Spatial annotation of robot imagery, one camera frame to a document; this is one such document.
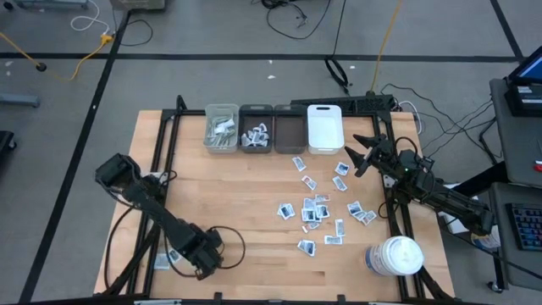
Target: chair wheel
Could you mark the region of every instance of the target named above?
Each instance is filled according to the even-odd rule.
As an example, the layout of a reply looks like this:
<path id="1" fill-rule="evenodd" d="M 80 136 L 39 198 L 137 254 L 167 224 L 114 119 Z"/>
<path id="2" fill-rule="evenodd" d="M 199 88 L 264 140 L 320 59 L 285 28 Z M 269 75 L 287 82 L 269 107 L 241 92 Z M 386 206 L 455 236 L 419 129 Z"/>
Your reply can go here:
<path id="1" fill-rule="evenodd" d="M 17 142 L 12 139 L 8 147 L 10 150 L 14 150 L 15 148 L 17 148 Z"/>
<path id="2" fill-rule="evenodd" d="M 489 283 L 486 284 L 488 286 L 488 288 L 490 288 L 494 293 L 502 293 L 503 290 L 501 288 L 499 288 L 499 286 L 497 285 L 497 283 L 491 281 Z"/>
<path id="3" fill-rule="evenodd" d="M 11 3 L 3 3 L 3 6 L 4 6 L 7 10 L 13 10 L 13 9 L 14 9 L 14 5 L 11 4 Z"/>

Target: white bin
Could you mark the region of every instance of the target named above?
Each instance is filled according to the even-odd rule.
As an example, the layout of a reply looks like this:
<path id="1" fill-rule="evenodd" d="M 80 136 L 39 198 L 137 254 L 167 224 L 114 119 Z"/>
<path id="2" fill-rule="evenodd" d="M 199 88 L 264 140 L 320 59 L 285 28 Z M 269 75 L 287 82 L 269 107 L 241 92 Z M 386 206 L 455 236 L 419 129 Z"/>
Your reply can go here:
<path id="1" fill-rule="evenodd" d="M 307 109 L 308 151 L 336 154 L 345 145 L 342 112 L 335 105 L 311 105 Z"/>

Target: plastic bin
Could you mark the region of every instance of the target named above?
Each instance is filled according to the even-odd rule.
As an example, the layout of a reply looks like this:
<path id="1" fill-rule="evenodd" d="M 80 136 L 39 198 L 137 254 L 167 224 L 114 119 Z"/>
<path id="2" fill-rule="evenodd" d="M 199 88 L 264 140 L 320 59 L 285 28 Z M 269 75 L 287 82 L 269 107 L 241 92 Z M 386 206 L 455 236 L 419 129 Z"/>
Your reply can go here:
<path id="1" fill-rule="evenodd" d="M 233 115 L 235 134 L 230 137 L 227 145 L 214 146 L 207 135 L 210 133 L 211 122 L 218 116 Z M 239 138 L 239 106 L 234 104 L 210 104 L 205 107 L 205 116 L 207 118 L 205 127 L 205 138 L 203 145 L 210 153 L 234 153 L 237 150 L 237 139 Z"/>
<path id="2" fill-rule="evenodd" d="M 336 154 L 345 145 L 342 112 L 335 105 L 311 105 L 307 109 L 308 151 Z"/>
<path id="3" fill-rule="evenodd" d="M 307 106 L 274 107 L 274 150 L 277 153 L 300 154 L 307 146 Z"/>
<path id="4" fill-rule="evenodd" d="M 268 145 L 266 147 L 243 147 L 241 136 L 264 123 L 268 129 Z M 243 105 L 239 109 L 239 142 L 240 149 L 245 153 L 270 153 L 273 146 L 273 106 Z"/>

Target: yellow cable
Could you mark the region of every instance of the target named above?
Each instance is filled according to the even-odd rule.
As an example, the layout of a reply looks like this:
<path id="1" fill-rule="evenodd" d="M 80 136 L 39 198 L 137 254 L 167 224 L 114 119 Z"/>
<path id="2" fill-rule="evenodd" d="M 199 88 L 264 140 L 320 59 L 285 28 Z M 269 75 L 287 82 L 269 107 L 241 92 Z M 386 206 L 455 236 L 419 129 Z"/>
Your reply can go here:
<path id="1" fill-rule="evenodd" d="M 374 84 L 376 84 L 376 79 L 379 74 L 379 66 L 380 66 L 380 58 L 382 57 L 382 53 L 384 52 L 384 47 L 386 46 L 386 42 L 388 41 L 388 37 L 390 36 L 391 29 L 393 28 L 393 24 L 395 23 L 395 18 L 397 18 L 397 15 L 399 14 L 399 9 L 401 8 L 402 0 L 399 0 L 397 2 L 397 6 L 395 7 L 395 12 L 393 13 L 393 16 L 391 17 L 390 26 L 388 26 L 388 30 L 386 31 L 386 35 L 384 36 L 384 41 L 382 42 L 382 46 L 380 46 L 379 56 L 376 59 L 376 67 L 374 68 L 374 76 L 373 76 L 373 83 L 371 84 L 371 90 L 374 89 Z"/>
<path id="2" fill-rule="evenodd" d="M 33 59 L 30 55 L 28 55 L 25 51 L 23 51 L 23 49 L 21 49 L 19 46 L 17 46 L 15 44 L 15 42 L 12 42 L 11 39 L 9 39 L 6 35 L 4 35 L 2 32 L 0 32 L 0 37 L 2 37 L 7 43 L 9 43 L 13 48 L 15 48 L 15 50 L 17 50 L 17 52 L 23 54 L 23 56 L 25 56 L 26 58 L 28 58 L 28 60 L 30 60 L 35 66 L 41 66 L 40 63 L 38 63 L 35 59 Z M 94 50 L 94 52 L 86 55 L 82 60 L 80 60 L 80 62 L 77 64 L 77 66 L 75 67 L 75 71 L 74 73 L 71 75 L 70 78 L 66 79 L 66 78 L 63 78 L 62 76 L 58 76 L 56 73 L 54 73 L 53 71 L 50 71 L 50 70 L 47 70 L 48 73 L 50 73 L 54 78 L 58 79 L 58 80 L 61 80 L 61 81 L 72 81 L 75 79 L 75 77 L 77 76 L 77 74 L 79 74 L 79 69 L 80 69 L 80 66 L 88 59 L 88 58 L 91 58 L 92 56 L 94 56 L 96 53 L 100 52 L 100 50 L 102 50 L 102 48 L 110 43 L 112 40 L 113 40 L 113 37 L 112 36 L 109 36 L 109 35 L 102 35 L 101 36 L 101 39 L 102 39 L 102 42 L 100 43 L 100 47 L 98 47 L 96 50 Z"/>

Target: monitor screen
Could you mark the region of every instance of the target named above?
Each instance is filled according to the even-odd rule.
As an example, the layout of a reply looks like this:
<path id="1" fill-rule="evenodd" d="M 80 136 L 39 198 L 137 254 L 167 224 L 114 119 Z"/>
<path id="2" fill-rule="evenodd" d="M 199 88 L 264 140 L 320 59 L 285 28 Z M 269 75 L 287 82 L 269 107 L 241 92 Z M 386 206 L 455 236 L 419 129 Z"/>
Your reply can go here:
<path id="1" fill-rule="evenodd" d="M 542 55 L 525 67 L 525 69 L 519 73 L 519 77 L 542 80 Z"/>

